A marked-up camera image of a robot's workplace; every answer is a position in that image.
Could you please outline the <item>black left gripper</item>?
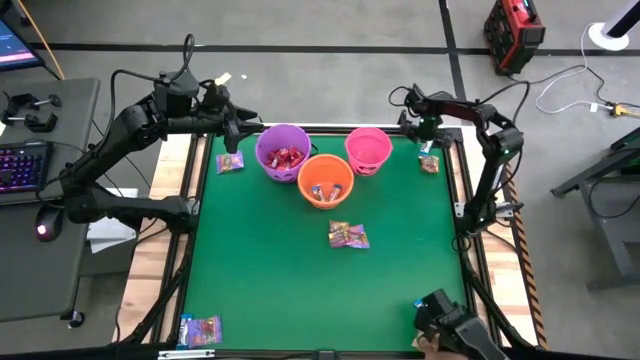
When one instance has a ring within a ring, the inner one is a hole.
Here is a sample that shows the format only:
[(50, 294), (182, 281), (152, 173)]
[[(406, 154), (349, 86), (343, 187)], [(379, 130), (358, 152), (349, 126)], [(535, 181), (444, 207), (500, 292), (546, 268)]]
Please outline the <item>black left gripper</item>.
[(214, 123), (214, 133), (224, 137), (226, 151), (230, 154), (237, 152), (240, 139), (264, 130), (263, 123), (241, 122), (238, 125), (238, 119), (248, 121), (257, 117), (257, 112), (235, 107), (230, 101), (218, 99), (212, 102), (211, 121)]

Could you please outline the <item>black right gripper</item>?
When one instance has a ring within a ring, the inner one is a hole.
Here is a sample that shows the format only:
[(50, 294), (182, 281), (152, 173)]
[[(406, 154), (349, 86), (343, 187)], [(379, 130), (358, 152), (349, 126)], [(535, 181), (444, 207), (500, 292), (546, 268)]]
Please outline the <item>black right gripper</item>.
[(405, 126), (406, 136), (412, 142), (419, 140), (418, 134), (435, 134), (435, 142), (441, 147), (450, 147), (453, 135), (447, 128), (439, 128), (443, 124), (442, 113), (439, 108), (414, 107), (410, 115), (416, 118), (415, 124)]

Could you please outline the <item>purple halloween bucket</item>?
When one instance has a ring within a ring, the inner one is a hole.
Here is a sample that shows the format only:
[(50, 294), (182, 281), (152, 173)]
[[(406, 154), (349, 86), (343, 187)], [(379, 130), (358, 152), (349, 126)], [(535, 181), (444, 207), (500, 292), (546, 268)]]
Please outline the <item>purple halloween bucket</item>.
[[(281, 148), (294, 148), (305, 154), (304, 160), (290, 170), (272, 169), (266, 165), (270, 151)], [(295, 183), (301, 166), (311, 157), (313, 145), (309, 135), (300, 127), (291, 124), (280, 124), (265, 130), (257, 139), (255, 155), (265, 173), (280, 183)]]

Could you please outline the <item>purple candy pack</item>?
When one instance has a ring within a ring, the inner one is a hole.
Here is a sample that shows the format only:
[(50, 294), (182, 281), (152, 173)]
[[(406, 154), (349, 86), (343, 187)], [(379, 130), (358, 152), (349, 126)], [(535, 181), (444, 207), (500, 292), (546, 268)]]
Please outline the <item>purple candy pack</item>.
[(222, 341), (222, 322), (219, 316), (187, 322), (187, 344), (190, 348), (219, 344)]
[(345, 245), (355, 249), (368, 249), (370, 243), (362, 224), (350, 226), (345, 235)]
[(216, 156), (216, 171), (218, 174), (231, 172), (244, 167), (243, 153), (238, 150), (236, 153), (226, 153)]

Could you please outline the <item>orange halloween bucket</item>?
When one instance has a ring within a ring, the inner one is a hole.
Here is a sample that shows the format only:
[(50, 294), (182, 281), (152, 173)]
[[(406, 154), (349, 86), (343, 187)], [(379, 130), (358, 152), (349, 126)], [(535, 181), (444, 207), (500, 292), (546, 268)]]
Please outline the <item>orange halloween bucket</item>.
[[(342, 186), (342, 193), (335, 201), (327, 198), (334, 184)], [(342, 158), (331, 154), (316, 155), (307, 160), (300, 168), (297, 186), (300, 194), (312, 206), (320, 210), (330, 210), (339, 206), (351, 194), (355, 184), (354, 173), (349, 164)], [(311, 188), (320, 185), (325, 196), (321, 202), (314, 198)]]

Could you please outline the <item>green table mat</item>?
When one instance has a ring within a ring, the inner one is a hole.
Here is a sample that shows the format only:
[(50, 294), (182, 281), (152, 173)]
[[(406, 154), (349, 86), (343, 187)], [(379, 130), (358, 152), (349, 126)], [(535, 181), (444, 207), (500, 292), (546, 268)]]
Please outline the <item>green table mat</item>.
[[(411, 141), (326, 211), (266, 175), (254, 138), (240, 147), (241, 170), (207, 176), (184, 302), (221, 318), (223, 349), (407, 351), (415, 300), (465, 301), (448, 176), (424, 172)], [(330, 220), (362, 224), (370, 247), (332, 248)]]

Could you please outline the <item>yellow black hazard strip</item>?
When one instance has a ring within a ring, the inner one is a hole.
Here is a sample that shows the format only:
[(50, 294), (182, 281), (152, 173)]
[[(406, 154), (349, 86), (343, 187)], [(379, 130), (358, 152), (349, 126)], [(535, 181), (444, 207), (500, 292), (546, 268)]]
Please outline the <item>yellow black hazard strip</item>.
[[(522, 152), (517, 155), (514, 164), (508, 162), (503, 169), (503, 182), (500, 190), (502, 191), (505, 200), (511, 205), (517, 205), (520, 202), (514, 179), (520, 168), (521, 161)], [(542, 309), (538, 299), (533, 265), (529, 254), (521, 210), (515, 209), (508, 219), (511, 223), (510, 228), (515, 241), (516, 254), (519, 259), (537, 346), (544, 350), (548, 350), (549, 344), (545, 334)]]

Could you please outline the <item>white paper sheet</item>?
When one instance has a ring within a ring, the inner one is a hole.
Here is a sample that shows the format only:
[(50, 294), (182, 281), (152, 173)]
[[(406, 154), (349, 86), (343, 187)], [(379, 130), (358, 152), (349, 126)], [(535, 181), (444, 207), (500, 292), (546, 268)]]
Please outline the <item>white paper sheet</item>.
[(87, 242), (93, 254), (109, 247), (133, 240), (137, 236), (135, 228), (131, 228), (118, 219), (102, 218), (90, 223), (87, 232)]

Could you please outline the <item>black handheld device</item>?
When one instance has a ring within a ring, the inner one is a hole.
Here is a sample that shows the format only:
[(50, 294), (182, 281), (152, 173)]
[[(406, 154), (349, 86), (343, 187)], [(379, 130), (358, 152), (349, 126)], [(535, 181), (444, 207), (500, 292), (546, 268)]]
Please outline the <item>black handheld device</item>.
[(462, 354), (469, 360), (510, 360), (496, 345), (484, 323), (463, 305), (452, 302), (438, 289), (421, 298), (424, 307), (416, 308), (414, 327), (419, 336), (440, 335), (440, 349)]

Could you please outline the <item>white black tower fan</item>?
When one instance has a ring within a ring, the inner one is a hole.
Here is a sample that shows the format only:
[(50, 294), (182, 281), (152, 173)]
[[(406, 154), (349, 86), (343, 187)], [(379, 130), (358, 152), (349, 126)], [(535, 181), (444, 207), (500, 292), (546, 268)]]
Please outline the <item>white black tower fan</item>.
[(640, 0), (630, 0), (618, 13), (606, 22), (592, 23), (588, 27), (590, 40), (609, 51), (621, 51), (628, 47), (628, 33), (640, 23)]

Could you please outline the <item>grey metal stand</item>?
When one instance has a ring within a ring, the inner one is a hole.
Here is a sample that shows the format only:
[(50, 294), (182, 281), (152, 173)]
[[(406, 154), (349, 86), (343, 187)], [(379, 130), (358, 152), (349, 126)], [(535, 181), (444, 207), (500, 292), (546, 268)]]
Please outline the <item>grey metal stand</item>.
[(556, 198), (578, 191), (599, 236), (606, 242), (617, 275), (586, 284), (591, 291), (640, 285), (640, 127), (616, 140), (598, 162), (551, 189)]

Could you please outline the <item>black screw clamp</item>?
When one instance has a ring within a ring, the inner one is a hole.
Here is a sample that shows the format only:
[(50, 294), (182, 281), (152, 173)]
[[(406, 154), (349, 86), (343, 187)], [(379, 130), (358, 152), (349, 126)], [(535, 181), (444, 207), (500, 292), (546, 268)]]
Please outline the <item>black screw clamp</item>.
[(4, 114), (0, 118), (0, 122), (4, 125), (11, 126), (16, 122), (22, 122), (23, 125), (33, 133), (50, 133), (57, 125), (58, 117), (54, 113), (50, 113), (45, 121), (41, 121), (38, 116), (27, 114), (24, 117), (8, 116)]
[(39, 100), (31, 93), (24, 93), (19, 95), (9, 96), (5, 93), (8, 100), (6, 110), (11, 113), (17, 113), (20, 109), (26, 108), (31, 110), (39, 110), (41, 106), (52, 105), (54, 107), (61, 107), (62, 100), (56, 94), (50, 94), (46, 100)]

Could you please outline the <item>black backlit keyboard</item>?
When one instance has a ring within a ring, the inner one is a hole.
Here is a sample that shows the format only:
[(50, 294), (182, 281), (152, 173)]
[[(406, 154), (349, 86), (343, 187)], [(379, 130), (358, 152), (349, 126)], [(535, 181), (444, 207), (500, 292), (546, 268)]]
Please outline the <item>black backlit keyboard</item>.
[(34, 192), (47, 181), (52, 144), (0, 144), (0, 194)]

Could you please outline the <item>grey side desk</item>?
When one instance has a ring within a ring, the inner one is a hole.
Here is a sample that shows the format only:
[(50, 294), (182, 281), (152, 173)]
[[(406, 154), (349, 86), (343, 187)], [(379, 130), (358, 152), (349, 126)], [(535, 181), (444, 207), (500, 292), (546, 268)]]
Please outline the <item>grey side desk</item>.
[[(34, 134), (19, 124), (7, 126), (0, 134), (0, 144), (51, 141), (48, 177), (56, 177), (86, 149), (99, 87), (96, 78), (5, 87), (9, 95), (31, 93), (40, 100), (56, 94), (62, 106), (43, 106), (38, 113), (43, 119), (56, 114), (58, 121), (52, 132)], [(87, 226), (63, 218), (59, 236), (41, 242), (35, 227), (41, 207), (31, 193), (0, 197), (0, 322), (62, 315), (74, 306)]]

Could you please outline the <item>silver metal bracket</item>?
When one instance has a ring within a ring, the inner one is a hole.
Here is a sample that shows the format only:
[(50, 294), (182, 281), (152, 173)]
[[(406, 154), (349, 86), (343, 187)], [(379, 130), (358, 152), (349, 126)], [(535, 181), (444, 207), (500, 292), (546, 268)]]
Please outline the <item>silver metal bracket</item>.
[(160, 351), (157, 360), (200, 360), (214, 358), (213, 349)]

